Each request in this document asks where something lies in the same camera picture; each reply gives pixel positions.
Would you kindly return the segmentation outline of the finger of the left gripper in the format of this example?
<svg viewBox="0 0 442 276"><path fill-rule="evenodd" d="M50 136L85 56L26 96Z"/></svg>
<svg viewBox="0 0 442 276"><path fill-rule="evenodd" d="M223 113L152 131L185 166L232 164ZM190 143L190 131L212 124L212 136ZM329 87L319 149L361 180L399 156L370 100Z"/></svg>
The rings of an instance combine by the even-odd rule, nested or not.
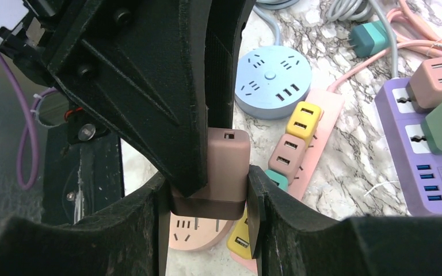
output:
<svg viewBox="0 0 442 276"><path fill-rule="evenodd" d="M211 3L205 38L205 101L209 127L232 127L242 32L254 4L254 0Z"/></svg>

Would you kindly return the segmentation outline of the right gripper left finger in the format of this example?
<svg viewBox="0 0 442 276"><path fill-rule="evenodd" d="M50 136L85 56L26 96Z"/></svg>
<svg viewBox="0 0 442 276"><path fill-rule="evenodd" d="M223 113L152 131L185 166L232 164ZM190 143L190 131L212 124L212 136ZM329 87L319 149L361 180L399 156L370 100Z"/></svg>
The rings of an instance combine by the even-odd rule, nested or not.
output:
<svg viewBox="0 0 442 276"><path fill-rule="evenodd" d="M0 275L164 275L169 184L140 189L75 225L0 217Z"/></svg>

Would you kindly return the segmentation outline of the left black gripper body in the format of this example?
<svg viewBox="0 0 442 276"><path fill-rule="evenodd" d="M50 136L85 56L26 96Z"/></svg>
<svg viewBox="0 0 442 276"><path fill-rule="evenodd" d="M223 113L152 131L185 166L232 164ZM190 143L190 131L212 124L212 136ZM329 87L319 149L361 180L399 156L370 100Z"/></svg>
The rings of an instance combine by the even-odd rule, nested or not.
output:
<svg viewBox="0 0 442 276"><path fill-rule="evenodd" d="M0 51L33 83L57 88L88 86L87 1L17 1L16 27L0 27Z"/></svg>

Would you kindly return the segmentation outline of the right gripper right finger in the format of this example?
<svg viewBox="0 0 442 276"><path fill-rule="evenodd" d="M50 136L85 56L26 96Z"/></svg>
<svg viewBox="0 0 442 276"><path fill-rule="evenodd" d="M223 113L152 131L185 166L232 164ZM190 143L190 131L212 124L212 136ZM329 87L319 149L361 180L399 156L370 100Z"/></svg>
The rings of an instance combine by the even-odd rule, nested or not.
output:
<svg viewBox="0 0 442 276"><path fill-rule="evenodd" d="M337 221L249 168L249 243L259 275L442 275L442 217Z"/></svg>

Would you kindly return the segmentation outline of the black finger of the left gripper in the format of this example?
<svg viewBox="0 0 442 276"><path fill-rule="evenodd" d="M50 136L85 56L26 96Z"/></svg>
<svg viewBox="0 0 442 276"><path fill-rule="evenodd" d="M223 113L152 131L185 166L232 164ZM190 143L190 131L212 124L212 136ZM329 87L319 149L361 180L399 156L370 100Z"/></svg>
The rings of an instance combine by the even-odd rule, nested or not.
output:
<svg viewBox="0 0 442 276"><path fill-rule="evenodd" d="M182 195L207 183L209 1L71 1L41 56L57 86Z"/></svg>

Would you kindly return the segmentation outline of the teal charger plug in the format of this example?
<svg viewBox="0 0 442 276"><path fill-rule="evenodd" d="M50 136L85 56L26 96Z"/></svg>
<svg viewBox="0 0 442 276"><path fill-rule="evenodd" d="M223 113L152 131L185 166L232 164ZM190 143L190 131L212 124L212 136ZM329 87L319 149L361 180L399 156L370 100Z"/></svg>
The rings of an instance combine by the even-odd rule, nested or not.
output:
<svg viewBox="0 0 442 276"><path fill-rule="evenodd" d="M265 173L277 187L281 190L288 191L288 179L284 175L271 169L265 170Z"/></svg>

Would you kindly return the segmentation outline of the dusty pink charger plug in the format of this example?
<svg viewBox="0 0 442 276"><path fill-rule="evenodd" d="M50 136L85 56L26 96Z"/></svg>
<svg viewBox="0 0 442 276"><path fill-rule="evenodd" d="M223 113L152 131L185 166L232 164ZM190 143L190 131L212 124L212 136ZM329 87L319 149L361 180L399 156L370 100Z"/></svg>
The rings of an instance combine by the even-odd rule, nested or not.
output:
<svg viewBox="0 0 442 276"><path fill-rule="evenodd" d="M172 189L172 213L205 219L240 219L245 209L249 162L247 132L209 128L207 185L189 198Z"/></svg>

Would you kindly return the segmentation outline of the yellow charger plug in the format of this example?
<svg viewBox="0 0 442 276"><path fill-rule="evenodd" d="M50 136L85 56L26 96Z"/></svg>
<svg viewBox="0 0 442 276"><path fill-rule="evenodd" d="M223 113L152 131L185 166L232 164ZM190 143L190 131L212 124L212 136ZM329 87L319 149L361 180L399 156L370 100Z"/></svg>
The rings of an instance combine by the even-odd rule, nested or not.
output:
<svg viewBox="0 0 442 276"><path fill-rule="evenodd" d="M246 260L252 258L246 211L243 213L242 218L235 223L234 229L227 239L226 245L233 254L238 255L240 258Z"/></svg>
<svg viewBox="0 0 442 276"><path fill-rule="evenodd" d="M315 135L321 115L322 109L319 106L301 101L292 112L285 132L302 139L308 147Z"/></svg>

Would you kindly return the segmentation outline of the pink dual USB charger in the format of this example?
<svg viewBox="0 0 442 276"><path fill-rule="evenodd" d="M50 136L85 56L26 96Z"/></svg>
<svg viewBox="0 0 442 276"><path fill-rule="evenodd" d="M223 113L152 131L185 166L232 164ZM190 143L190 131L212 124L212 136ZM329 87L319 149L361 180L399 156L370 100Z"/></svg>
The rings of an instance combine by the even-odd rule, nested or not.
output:
<svg viewBox="0 0 442 276"><path fill-rule="evenodd" d="M409 79L406 91L417 113L432 111L442 103L442 57L424 60Z"/></svg>

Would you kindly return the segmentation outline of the pink round power socket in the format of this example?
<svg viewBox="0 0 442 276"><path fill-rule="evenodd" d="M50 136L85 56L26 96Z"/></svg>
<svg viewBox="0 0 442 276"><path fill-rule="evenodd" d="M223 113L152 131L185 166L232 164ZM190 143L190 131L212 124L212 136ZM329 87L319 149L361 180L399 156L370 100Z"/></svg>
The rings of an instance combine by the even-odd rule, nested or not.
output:
<svg viewBox="0 0 442 276"><path fill-rule="evenodd" d="M171 214L169 247L180 251L201 251L218 244L234 221L185 217Z"/></svg>

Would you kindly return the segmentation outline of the blue round power socket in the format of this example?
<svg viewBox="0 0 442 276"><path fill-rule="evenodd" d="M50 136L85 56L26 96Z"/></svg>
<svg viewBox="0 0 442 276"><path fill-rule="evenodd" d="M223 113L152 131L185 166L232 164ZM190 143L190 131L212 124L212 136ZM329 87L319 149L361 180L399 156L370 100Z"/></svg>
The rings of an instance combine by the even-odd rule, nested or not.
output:
<svg viewBox="0 0 442 276"><path fill-rule="evenodd" d="M271 45L254 49L238 62L235 102L260 120L286 118L306 99L312 76L307 58L292 48Z"/></svg>

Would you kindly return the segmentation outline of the pink long power strip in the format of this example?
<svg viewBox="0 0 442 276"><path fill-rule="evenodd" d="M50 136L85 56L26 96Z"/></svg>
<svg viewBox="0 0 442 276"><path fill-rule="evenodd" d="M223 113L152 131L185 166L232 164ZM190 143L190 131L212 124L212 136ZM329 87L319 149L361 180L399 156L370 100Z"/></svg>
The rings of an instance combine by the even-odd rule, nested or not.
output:
<svg viewBox="0 0 442 276"><path fill-rule="evenodd" d="M344 105L343 96L326 90L312 90L304 101L319 106L322 109L322 115L315 135L306 149L300 170L292 184L288 185L288 191L286 191L297 200L301 200L306 192L313 172Z"/></svg>

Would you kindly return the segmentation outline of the purple power strip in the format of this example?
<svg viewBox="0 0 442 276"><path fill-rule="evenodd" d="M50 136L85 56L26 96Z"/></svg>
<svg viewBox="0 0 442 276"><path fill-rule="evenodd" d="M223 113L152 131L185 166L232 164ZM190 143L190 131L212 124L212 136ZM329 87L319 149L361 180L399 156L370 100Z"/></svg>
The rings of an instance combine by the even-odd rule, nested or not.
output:
<svg viewBox="0 0 442 276"><path fill-rule="evenodd" d="M407 209L413 216L442 215L442 155L431 153L406 91L408 78L384 82L375 105Z"/></svg>

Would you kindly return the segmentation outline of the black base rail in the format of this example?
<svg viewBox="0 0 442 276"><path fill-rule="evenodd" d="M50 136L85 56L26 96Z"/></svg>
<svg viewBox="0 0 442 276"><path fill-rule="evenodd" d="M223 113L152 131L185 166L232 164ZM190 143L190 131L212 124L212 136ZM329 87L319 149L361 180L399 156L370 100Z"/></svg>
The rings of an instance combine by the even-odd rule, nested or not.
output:
<svg viewBox="0 0 442 276"><path fill-rule="evenodd" d="M82 108L48 130L41 222L75 224L125 196L121 140Z"/></svg>

